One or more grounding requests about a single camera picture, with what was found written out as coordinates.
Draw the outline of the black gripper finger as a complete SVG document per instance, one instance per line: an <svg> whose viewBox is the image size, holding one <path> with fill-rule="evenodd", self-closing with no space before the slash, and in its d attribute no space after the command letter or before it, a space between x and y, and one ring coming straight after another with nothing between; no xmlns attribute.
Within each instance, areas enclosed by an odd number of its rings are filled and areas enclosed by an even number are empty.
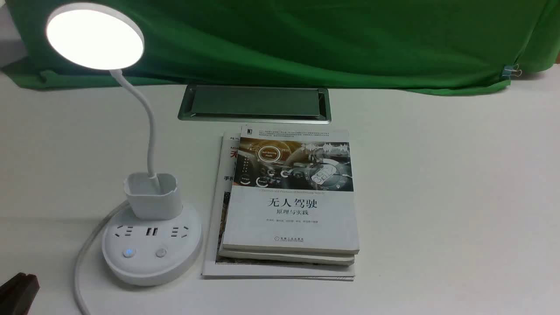
<svg viewBox="0 0 560 315"><path fill-rule="evenodd" d="M17 273L0 287L0 313L27 315L39 289L36 275Z"/></svg>

